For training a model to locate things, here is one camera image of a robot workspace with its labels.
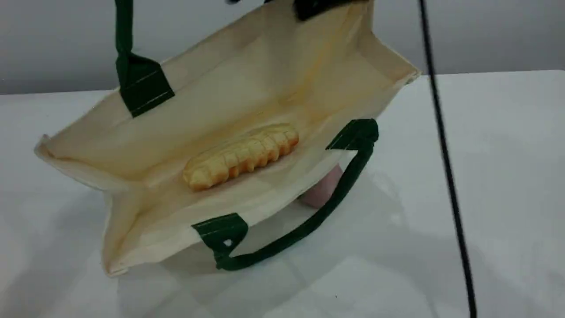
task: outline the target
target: bread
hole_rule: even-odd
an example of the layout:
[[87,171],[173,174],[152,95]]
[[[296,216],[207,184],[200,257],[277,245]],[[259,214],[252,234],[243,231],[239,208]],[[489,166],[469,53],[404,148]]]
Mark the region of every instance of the bread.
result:
[[298,132],[287,123],[257,128],[191,158],[182,177],[193,191],[202,191],[277,161],[298,141]]

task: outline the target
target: cream canvas bag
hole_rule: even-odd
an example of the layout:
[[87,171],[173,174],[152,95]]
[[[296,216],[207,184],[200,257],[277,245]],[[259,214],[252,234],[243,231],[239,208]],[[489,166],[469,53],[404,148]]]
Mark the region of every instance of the cream canvas bag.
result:
[[[218,268],[236,270],[304,238],[345,197],[372,153],[376,122],[358,118],[378,116],[420,74],[371,32],[372,1],[304,16],[291,0],[275,0],[161,65],[131,52],[133,1],[116,0],[116,8],[120,88],[35,149],[105,193],[102,264],[110,276],[200,241]],[[207,191],[187,188],[181,171],[188,159],[278,122],[298,130],[290,155]],[[344,150],[357,154],[325,206],[273,242],[259,242],[264,247],[232,255],[253,239],[249,227],[322,179]]]

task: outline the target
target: baked bread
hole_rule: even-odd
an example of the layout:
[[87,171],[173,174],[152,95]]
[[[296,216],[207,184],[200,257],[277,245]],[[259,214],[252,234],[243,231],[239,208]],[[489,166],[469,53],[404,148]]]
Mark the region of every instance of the baked bread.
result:
[[202,191],[277,161],[289,154],[298,140],[298,132],[290,124],[260,127],[191,158],[182,177],[193,191]]

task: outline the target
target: green handle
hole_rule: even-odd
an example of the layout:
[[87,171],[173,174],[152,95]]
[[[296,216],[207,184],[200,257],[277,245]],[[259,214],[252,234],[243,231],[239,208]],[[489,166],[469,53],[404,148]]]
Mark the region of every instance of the green handle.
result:
[[330,199],[306,222],[253,253],[233,257],[229,255],[247,233],[247,224],[235,213],[193,225],[204,243],[213,250],[216,267],[225,270],[249,267],[280,253],[316,230],[351,190],[371,158],[373,145],[378,137],[378,126],[374,119],[359,119],[350,122],[327,148],[357,151]]
[[175,93],[159,63],[132,53],[133,0],[115,0],[115,3],[116,71],[120,95],[132,117],[136,117],[165,102]]

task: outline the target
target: tote bag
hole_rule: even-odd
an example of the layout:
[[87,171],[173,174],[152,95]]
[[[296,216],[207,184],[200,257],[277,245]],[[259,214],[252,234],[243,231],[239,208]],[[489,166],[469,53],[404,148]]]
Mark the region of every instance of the tote bag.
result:
[[[101,257],[109,276],[201,241],[217,268],[237,270],[304,238],[371,156],[373,118],[420,74],[372,33],[372,1],[315,16],[301,16],[306,11],[291,0],[272,1],[162,64],[131,52],[133,1],[116,0],[116,9],[120,88],[35,149],[105,193]],[[195,155],[281,122],[295,127],[300,142],[278,162],[201,192],[182,180]],[[254,240],[249,227],[322,179],[346,151],[357,153],[325,206],[285,235],[257,242],[255,251],[234,252]]]

